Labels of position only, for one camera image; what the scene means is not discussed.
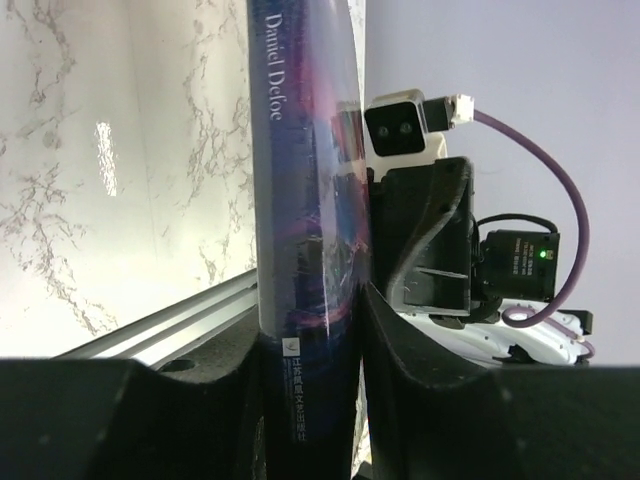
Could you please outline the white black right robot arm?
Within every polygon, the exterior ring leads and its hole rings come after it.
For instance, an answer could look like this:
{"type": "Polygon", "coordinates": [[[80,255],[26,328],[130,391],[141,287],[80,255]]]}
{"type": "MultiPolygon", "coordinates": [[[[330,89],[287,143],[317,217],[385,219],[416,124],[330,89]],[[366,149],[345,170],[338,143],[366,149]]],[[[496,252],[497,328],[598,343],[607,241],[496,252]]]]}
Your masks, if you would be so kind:
{"type": "Polygon", "coordinates": [[[401,317],[459,355],[497,364],[586,365],[593,315],[557,308],[560,232],[525,214],[476,219],[465,157],[367,170],[375,285],[401,317]]]}

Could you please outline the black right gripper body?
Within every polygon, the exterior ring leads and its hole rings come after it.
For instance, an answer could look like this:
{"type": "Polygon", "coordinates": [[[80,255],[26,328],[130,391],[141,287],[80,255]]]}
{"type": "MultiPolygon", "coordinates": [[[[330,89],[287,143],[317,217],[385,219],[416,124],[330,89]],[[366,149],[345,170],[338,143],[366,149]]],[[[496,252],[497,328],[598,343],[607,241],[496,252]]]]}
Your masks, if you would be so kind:
{"type": "Polygon", "coordinates": [[[465,157],[389,170],[369,201],[376,288],[398,313],[471,312],[473,167],[465,157]]]}

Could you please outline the purple Robinson Crusoe book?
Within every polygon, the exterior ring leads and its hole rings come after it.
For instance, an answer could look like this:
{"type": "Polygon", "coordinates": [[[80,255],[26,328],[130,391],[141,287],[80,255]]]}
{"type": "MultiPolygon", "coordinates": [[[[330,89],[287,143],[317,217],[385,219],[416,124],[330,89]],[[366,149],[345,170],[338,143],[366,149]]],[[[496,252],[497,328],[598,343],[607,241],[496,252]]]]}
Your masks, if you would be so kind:
{"type": "Polygon", "coordinates": [[[344,1],[251,1],[251,127],[266,472],[351,475],[370,236],[344,1]]]}

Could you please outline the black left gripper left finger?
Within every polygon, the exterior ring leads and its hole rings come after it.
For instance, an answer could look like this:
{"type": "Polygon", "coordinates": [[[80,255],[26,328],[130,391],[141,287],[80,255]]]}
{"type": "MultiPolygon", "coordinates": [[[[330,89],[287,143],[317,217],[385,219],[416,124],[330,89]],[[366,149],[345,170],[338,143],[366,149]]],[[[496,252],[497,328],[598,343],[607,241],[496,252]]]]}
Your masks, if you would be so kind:
{"type": "Polygon", "coordinates": [[[5,360],[5,479],[261,479],[256,333],[154,370],[134,360],[5,360]]]}

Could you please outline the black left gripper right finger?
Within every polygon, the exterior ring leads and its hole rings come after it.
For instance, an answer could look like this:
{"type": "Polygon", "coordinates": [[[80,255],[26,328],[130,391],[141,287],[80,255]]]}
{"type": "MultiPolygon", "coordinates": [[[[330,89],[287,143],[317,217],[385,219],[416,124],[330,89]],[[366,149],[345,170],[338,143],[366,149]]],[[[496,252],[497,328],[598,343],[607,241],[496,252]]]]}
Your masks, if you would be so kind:
{"type": "Polygon", "coordinates": [[[485,368],[360,294],[377,479],[635,479],[635,367],[485,368]]]}

